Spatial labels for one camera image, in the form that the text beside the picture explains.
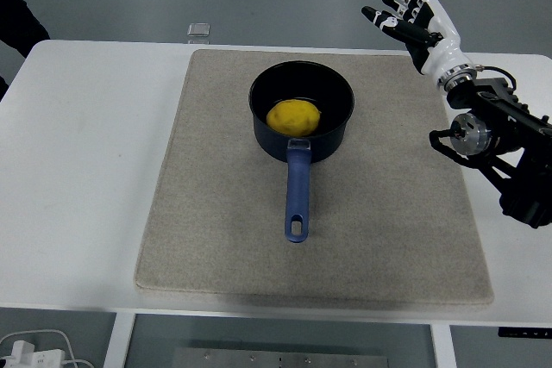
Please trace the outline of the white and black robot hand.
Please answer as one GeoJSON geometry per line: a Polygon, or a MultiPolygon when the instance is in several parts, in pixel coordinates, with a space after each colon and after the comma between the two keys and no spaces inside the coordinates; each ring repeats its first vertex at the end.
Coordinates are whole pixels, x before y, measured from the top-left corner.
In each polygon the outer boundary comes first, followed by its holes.
{"type": "Polygon", "coordinates": [[[387,10],[365,6],[361,13],[381,32],[403,43],[417,71],[446,89],[476,77],[461,50],[461,37],[439,0],[382,0],[387,10]]]}

